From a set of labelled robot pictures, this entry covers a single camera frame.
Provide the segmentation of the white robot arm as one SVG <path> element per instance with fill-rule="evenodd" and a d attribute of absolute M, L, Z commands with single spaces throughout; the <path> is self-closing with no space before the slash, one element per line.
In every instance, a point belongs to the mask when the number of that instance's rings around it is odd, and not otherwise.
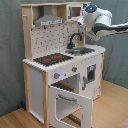
<path fill-rule="evenodd" d="M 128 33 L 128 22 L 112 25 L 111 19 L 110 11 L 100 9 L 96 5 L 88 5 L 84 8 L 83 16 L 77 21 L 78 29 L 94 41 L 108 35 Z"/>

